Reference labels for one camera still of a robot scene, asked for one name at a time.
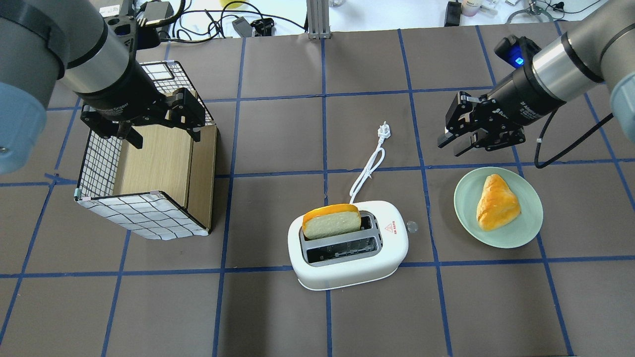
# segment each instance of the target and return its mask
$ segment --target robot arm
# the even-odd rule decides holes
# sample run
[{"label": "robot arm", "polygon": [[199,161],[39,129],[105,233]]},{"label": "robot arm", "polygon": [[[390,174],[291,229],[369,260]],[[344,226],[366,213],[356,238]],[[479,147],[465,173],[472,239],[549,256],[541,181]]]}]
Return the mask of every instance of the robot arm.
[{"label": "robot arm", "polygon": [[446,115],[444,147],[461,135],[459,156],[471,149],[497,150],[525,141],[523,127],[582,95],[598,83],[611,91],[611,107],[635,142],[635,2],[612,0],[553,41],[478,98],[459,92]]},{"label": "robot arm", "polygon": [[81,119],[101,137],[141,148],[133,126],[160,124],[200,140],[196,97],[185,88],[158,92],[135,60],[137,49],[159,44],[153,28],[166,21],[104,19],[87,0],[0,1],[0,174],[28,160],[57,79],[84,100]]}]

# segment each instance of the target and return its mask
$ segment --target bread slice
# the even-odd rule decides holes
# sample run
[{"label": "bread slice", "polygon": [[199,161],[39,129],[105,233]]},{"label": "bread slice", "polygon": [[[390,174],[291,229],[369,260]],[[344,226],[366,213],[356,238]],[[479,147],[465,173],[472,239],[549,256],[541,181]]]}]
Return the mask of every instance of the bread slice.
[{"label": "bread slice", "polygon": [[302,231],[307,239],[319,239],[355,232],[361,228],[361,216],[354,205],[342,203],[316,208],[304,215]]},{"label": "bread slice", "polygon": [[509,189],[507,182],[496,173],[487,176],[476,208],[479,227],[484,231],[492,231],[513,221],[518,215],[518,197]]}]

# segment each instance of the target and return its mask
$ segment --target croissant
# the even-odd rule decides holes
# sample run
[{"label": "croissant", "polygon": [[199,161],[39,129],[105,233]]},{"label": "croissant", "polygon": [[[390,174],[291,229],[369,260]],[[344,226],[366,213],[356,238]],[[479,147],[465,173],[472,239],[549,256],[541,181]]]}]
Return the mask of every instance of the croissant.
[{"label": "croissant", "polygon": [[484,231],[492,231],[513,221],[518,215],[518,197],[509,189],[507,182],[496,173],[487,176],[476,208],[479,227]]}]

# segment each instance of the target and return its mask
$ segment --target blue grid line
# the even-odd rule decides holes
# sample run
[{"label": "blue grid line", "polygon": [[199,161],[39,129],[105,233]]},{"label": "blue grid line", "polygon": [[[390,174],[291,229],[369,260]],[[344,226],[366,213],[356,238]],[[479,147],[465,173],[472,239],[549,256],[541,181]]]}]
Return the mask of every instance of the blue grid line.
[{"label": "blue grid line", "polygon": [[8,182],[0,184],[0,187],[27,187],[27,186],[48,186],[49,182]]},{"label": "blue grid line", "polygon": [[278,95],[275,97],[248,97],[241,98],[243,102],[253,102],[256,100],[281,100],[281,99],[306,99],[306,98],[318,98],[324,95],[306,94],[306,95]]},{"label": "blue grid line", "polygon": [[[289,175],[318,175],[323,174],[324,170],[311,170],[311,171],[279,171],[279,172],[256,172],[256,173],[235,173],[234,178],[237,177],[267,177],[267,176],[289,176]],[[216,178],[220,179],[229,177],[228,175],[217,175]]]},{"label": "blue grid line", "polygon": [[54,181],[56,185],[77,185],[77,180],[63,178],[63,177],[60,177],[58,174],[51,175],[50,173],[45,173],[44,177]]},{"label": "blue grid line", "polygon": [[70,130],[73,128],[77,110],[79,110],[79,97],[77,98],[77,102],[75,102],[75,109],[73,109],[73,114],[70,116],[69,126],[68,128],[66,128],[66,134],[64,135],[64,141],[62,142],[62,147],[60,148],[60,154],[57,156],[57,161],[55,162],[55,170],[59,169],[60,164],[62,163],[62,156],[64,155],[64,149],[66,149],[66,143],[69,141]]},{"label": "blue grid line", "polygon": [[402,262],[399,267],[437,267],[439,262]]},{"label": "blue grid line", "polygon": [[468,91],[468,90],[490,90],[492,86],[479,86],[479,87],[454,87],[454,88],[428,88],[412,90],[413,93],[429,93],[434,91]]},{"label": "blue grid line", "polygon": [[[595,120],[596,123],[599,123],[598,114],[595,111],[595,107],[593,107],[593,103],[591,103],[591,99],[589,98],[589,95],[584,93],[584,99],[586,99],[587,101],[587,105],[589,106],[589,109],[591,110],[593,119]],[[633,211],[635,211],[635,199],[633,199],[633,195],[631,193],[631,189],[629,188],[629,184],[626,182],[626,178],[624,177],[624,172],[622,172],[622,168],[620,167],[620,164],[617,162],[617,159],[615,157],[615,152],[613,151],[613,148],[611,147],[611,143],[608,141],[608,137],[606,136],[606,132],[604,131],[604,128],[600,128],[599,132],[600,134],[602,134],[602,138],[604,139],[604,143],[606,144],[608,153],[611,155],[612,162],[615,165],[615,169],[617,169],[617,174],[620,176],[620,180],[622,181],[622,185],[624,186],[624,190],[626,191],[626,196],[628,196],[629,201],[631,202],[631,207]]]},{"label": "blue grid line", "polygon": [[[408,96],[410,98],[410,112],[412,115],[412,125],[415,130],[415,141],[417,143],[417,154],[419,156],[419,165],[421,169],[421,179],[424,187],[425,207],[427,210],[428,228],[430,229],[430,241],[432,244],[432,256],[434,262],[438,264],[439,253],[437,252],[436,244],[434,244],[434,234],[432,229],[432,219],[430,217],[430,195],[428,192],[427,175],[425,173],[424,155],[421,150],[421,142],[419,139],[419,127],[417,124],[417,113],[415,110],[415,98],[412,92],[412,82],[410,79],[410,70],[408,68],[408,57],[406,56],[406,47],[403,43],[403,36],[401,35],[401,29],[397,30],[399,36],[399,46],[401,47],[401,56],[403,57],[403,66],[406,71],[406,82],[408,83]],[[443,291],[443,279],[441,277],[441,267],[436,267],[437,287],[439,290],[439,305],[441,308],[441,319],[443,320],[443,333],[445,335],[445,344],[448,352],[448,356],[452,356],[452,342],[450,339],[450,326],[448,322],[448,313],[445,305],[445,293]]]},{"label": "blue grid line", "polygon": [[[596,255],[586,257],[555,257],[546,258],[549,263],[576,263],[576,262],[619,262],[624,260],[635,260],[635,255]],[[448,266],[499,266],[512,264],[541,264],[542,258],[528,259],[496,259],[496,260],[447,260],[439,262],[402,262],[399,267],[448,267]],[[241,273],[263,273],[277,271],[292,271],[292,266],[262,266],[262,267],[240,267],[225,268],[225,274]],[[122,271],[122,276],[152,276],[152,275],[187,275],[187,274],[218,274],[221,268],[201,268],[201,269],[174,269],[174,270],[146,270],[146,271]],[[68,277],[90,277],[90,276],[117,276],[117,271],[79,271],[63,273],[15,273],[0,274],[0,279],[17,278],[68,278]]]},{"label": "blue grid line", "polygon": [[487,55],[487,48],[485,48],[485,42],[483,42],[483,35],[481,35],[481,28],[479,25],[475,26],[476,34],[478,35],[478,41],[481,43],[481,49],[483,50],[483,55],[485,56],[485,64],[487,64],[487,70],[490,72],[491,83],[493,86],[496,86],[496,77],[494,77],[494,71],[491,67],[490,57]]},{"label": "blue grid line", "polygon": [[[523,165],[521,165],[520,157],[518,156],[518,150],[516,150],[515,145],[512,146],[512,152],[514,153],[514,158],[516,159],[516,163],[518,164],[518,173],[524,179],[525,173],[523,172]],[[547,252],[545,251],[545,247],[542,244],[542,236],[540,232],[538,232],[538,234],[536,235],[536,241],[538,242],[538,247],[540,248],[540,256],[542,258],[543,266],[545,267],[547,282],[549,283],[549,290],[551,291],[551,297],[554,301],[554,308],[556,310],[556,315],[558,316],[560,330],[562,331],[562,336],[565,340],[566,352],[568,353],[568,356],[573,356],[571,340],[569,339],[569,333],[566,330],[565,317],[562,315],[562,309],[560,308],[560,301],[558,299],[556,285],[554,283],[553,276],[551,275],[551,268],[549,267],[549,261],[547,260]]]},{"label": "blue grid line", "polygon": [[326,295],[326,355],[333,357],[333,319],[331,318],[331,290]]},{"label": "blue grid line", "polygon": [[85,278],[87,276],[117,276],[117,274],[118,273],[116,271],[76,271],[57,273],[24,273],[14,275],[22,276],[23,278]]},{"label": "blue grid line", "polygon": [[595,257],[562,257],[547,258],[550,263],[576,263],[576,262],[617,262],[620,260],[635,260],[635,255],[605,255]]},{"label": "blue grid line", "polygon": [[542,263],[542,259],[497,259],[497,260],[454,260],[449,262],[439,262],[443,267],[458,266],[504,266],[509,264],[536,264]]},{"label": "blue grid line", "polygon": [[558,21],[554,21],[554,26],[556,27],[556,31],[558,32],[558,36],[562,36],[562,30],[560,29],[560,25]]},{"label": "blue grid line", "polygon": [[117,299],[119,298],[119,287],[121,286],[121,272],[126,263],[126,255],[128,254],[128,243],[130,242],[130,231],[126,231],[126,239],[123,242],[121,250],[121,260],[119,261],[119,271],[117,272],[117,283],[115,283],[115,291],[112,294],[112,304],[110,305],[110,314],[108,315],[108,324],[106,324],[106,333],[104,335],[104,344],[102,346],[102,357],[106,357],[108,350],[108,342],[110,341],[110,331],[112,330],[112,320],[115,317],[115,309],[117,308]]},{"label": "blue grid line", "polygon": [[[467,90],[490,90],[492,86],[472,86],[472,87],[449,87],[449,88],[421,88],[413,89],[413,93],[427,93],[434,91],[467,91]],[[385,90],[385,91],[353,91],[343,93],[316,93],[305,95],[279,95],[274,97],[245,97],[240,98],[242,102],[256,101],[256,100],[281,100],[281,99],[305,99],[305,98],[324,98],[324,97],[355,97],[363,95],[390,95],[390,94],[406,94],[408,90]],[[204,103],[220,103],[220,102],[236,102],[237,98],[217,98],[217,99],[204,99]]]},{"label": "blue grid line", "polygon": [[324,93],[326,97],[355,97],[358,95],[406,94],[407,90],[352,91],[344,93]]},{"label": "blue grid line", "polygon": [[11,318],[11,313],[13,312],[13,306],[15,305],[15,301],[18,297],[18,291],[20,291],[20,285],[22,284],[22,280],[23,280],[22,275],[27,271],[27,264],[29,263],[29,258],[31,256],[31,252],[33,251],[33,246],[35,245],[35,242],[36,242],[37,233],[39,231],[40,224],[42,223],[42,218],[44,217],[44,212],[46,211],[46,206],[48,205],[48,201],[51,198],[51,194],[53,193],[54,187],[55,187],[55,182],[52,182],[48,186],[48,193],[46,194],[46,199],[44,199],[42,210],[40,211],[40,214],[37,218],[36,226],[33,229],[33,235],[31,236],[31,241],[29,242],[29,248],[27,249],[27,254],[24,257],[24,261],[22,262],[20,277],[18,277],[18,281],[15,284],[15,289],[13,290],[13,296],[11,296],[11,302],[9,303],[9,308],[7,309],[6,316],[4,317],[2,329],[0,330],[0,346],[2,345],[4,334],[6,332],[6,327],[9,323],[9,319]]},{"label": "blue grid line", "polygon": [[225,273],[264,273],[271,271],[292,271],[292,266],[273,266],[273,267],[240,267],[225,268]]},{"label": "blue grid line", "polygon": [[426,170],[438,170],[445,168],[481,168],[489,166],[516,166],[516,163],[483,163],[483,164],[455,164],[455,165],[428,165]]},{"label": "blue grid line", "polygon": [[218,297],[216,299],[216,317],[214,320],[214,337],[212,341],[212,357],[218,356],[218,336],[220,330],[220,312],[223,302],[223,289],[225,285],[225,263],[227,262],[227,241],[229,240],[229,218],[231,216],[232,193],[234,190],[234,170],[236,169],[236,147],[238,143],[238,123],[240,119],[241,92],[243,90],[244,48],[246,38],[240,54],[240,70],[238,72],[238,89],[236,91],[236,116],[234,120],[234,143],[232,145],[232,159],[229,169],[229,188],[227,190],[227,210],[225,211],[225,232],[223,233],[223,252],[220,259],[220,276],[218,278]]},{"label": "blue grid line", "polygon": [[[621,163],[632,163],[635,162],[635,158],[626,158],[626,159],[616,159],[617,162]],[[571,160],[571,161],[555,161],[552,165],[588,165],[588,164],[605,164],[612,163],[612,159],[596,159],[596,160]],[[520,162],[521,166],[534,166],[533,162],[524,161]],[[517,167],[518,164],[516,162],[510,163],[474,163],[474,164],[443,164],[443,165],[426,165],[426,170],[442,170],[442,169],[450,169],[450,168],[481,168],[481,167]],[[358,173],[362,172],[363,168],[333,168],[329,169],[326,172],[328,173]],[[379,167],[375,171],[376,172],[392,172],[392,171],[415,171],[421,170],[419,166],[397,166],[397,167]],[[323,170],[309,170],[309,171],[280,171],[280,172],[256,172],[256,173],[235,173],[232,177],[268,177],[268,176],[290,176],[290,175],[319,175],[322,174]],[[216,175],[216,179],[228,179],[230,175],[222,174]],[[68,184],[75,184],[75,181],[70,180]],[[27,185],[27,184],[0,184],[2,185]],[[46,182],[34,182],[33,184],[28,185],[48,185]]]},{"label": "blue grid line", "polygon": [[81,107],[79,105],[76,105],[74,107],[56,107],[56,108],[47,108],[47,112],[58,112],[58,111],[74,111],[76,109],[81,109]]},{"label": "blue grid line", "polygon": [[235,102],[236,98],[225,98],[225,99],[205,99],[203,103],[223,103],[223,102]]},{"label": "blue grid line", "polygon": [[170,43],[168,42],[167,46],[165,46],[165,56],[163,56],[163,60],[167,61],[170,57]]},{"label": "blue grid line", "polygon": [[148,276],[148,275],[185,275],[185,274],[213,274],[220,273],[220,268],[203,269],[173,269],[173,270],[132,270],[123,271],[123,276]]},{"label": "blue grid line", "polygon": [[[596,160],[571,160],[571,161],[554,161],[550,165],[583,165],[583,164],[609,164],[613,163],[611,159]],[[535,166],[533,162],[525,161],[520,163],[521,166]]]},{"label": "blue grid line", "polygon": [[[322,166],[324,170],[324,206],[328,206],[328,160],[326,139],[326,44],[320,39],[320,63],[322,68]],[[325,291],[326,299],[326,354],[333,357],[333,329],[331,328],[331,292]]]}]

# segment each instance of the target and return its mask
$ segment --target metal post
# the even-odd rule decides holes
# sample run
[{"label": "metal post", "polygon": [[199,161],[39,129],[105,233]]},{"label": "metal post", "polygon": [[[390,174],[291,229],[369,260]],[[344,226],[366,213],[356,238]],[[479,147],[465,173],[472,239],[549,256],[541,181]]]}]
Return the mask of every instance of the metal post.
[{"label": "metal post", "polygon": [[328,0],[307,0],[309,38],[331,38],[328,24]]}]

